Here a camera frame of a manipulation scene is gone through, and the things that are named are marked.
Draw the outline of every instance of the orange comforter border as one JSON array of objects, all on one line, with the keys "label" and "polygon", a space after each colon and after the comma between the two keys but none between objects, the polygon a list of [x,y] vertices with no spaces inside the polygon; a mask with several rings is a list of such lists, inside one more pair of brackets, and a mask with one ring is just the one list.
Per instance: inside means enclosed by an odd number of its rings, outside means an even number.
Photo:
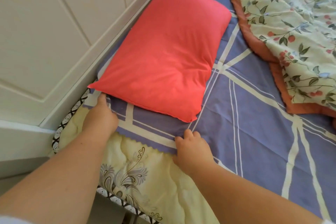
[{"label": "orange comforter border", "polygon": [[283,102],[286,104],[286,110],[288,113],[292,114],[303,114],[303,113],[320,113],[336,118],[336,112],[328,107],[321,106],[315,103],[302,103],[293,104],[291,101],[291,96],[288,94],[285,82],[282,76],[282,68],[280,66],[279,60],[273,56],[271,51],[267,48],[266,44],[259,40],[250,30],[250,25],[247,23],[247,19],[243,12],[243,8],[240,0],[231,0],[234,9],[238,17],[238,24],[243,33],[243,36],[249,45],[250,49],[260,56],[263,60],[267,61],[271,72],[274,77],[276,86],[278,87]]}]

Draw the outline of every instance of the right hand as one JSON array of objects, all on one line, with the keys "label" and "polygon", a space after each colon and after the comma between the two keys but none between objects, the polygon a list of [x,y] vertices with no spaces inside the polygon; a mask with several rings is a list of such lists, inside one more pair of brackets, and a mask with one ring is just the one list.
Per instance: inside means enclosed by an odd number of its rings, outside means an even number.
[{"label": "right hand", "polygon": [[192,178],[200,168],[216,164],[208,143],[198,132],[187,129],[183,137],[175,137],[177,155],[173,161],[185,174]]}]

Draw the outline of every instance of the pillow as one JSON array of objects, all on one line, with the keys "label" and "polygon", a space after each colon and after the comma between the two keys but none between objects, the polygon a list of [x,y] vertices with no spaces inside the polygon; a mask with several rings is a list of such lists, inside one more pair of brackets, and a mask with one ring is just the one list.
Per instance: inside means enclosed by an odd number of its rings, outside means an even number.
[{"label": "pillow", "polygon": [[152,0],[89,88],[192,122],[230,19],[215,0]]}]

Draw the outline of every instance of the floor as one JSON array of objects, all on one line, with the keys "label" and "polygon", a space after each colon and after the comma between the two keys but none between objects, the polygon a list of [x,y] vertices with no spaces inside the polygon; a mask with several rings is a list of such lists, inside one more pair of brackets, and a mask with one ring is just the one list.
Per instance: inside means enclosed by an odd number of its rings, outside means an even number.
[{"label": "floor", "polygon": [[[26,175],[14,176],[0,180],[0,196],[22,180]],[[96,194],[88,224],[148,224],[141,218],[121,206],[111,202],[100,194]]]}]

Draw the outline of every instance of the left hand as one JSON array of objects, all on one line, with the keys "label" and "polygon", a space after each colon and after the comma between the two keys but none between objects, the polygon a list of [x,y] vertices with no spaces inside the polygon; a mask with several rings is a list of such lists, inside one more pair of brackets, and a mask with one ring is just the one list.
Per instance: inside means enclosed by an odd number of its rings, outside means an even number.
[{"label": "left hand", "polygon": [[82,131],[94,131],[110,137],[117,129],[118,123],[118,117],[107,106],[106,94],[101,93],[98,97],[97,105],[86,115]]}]

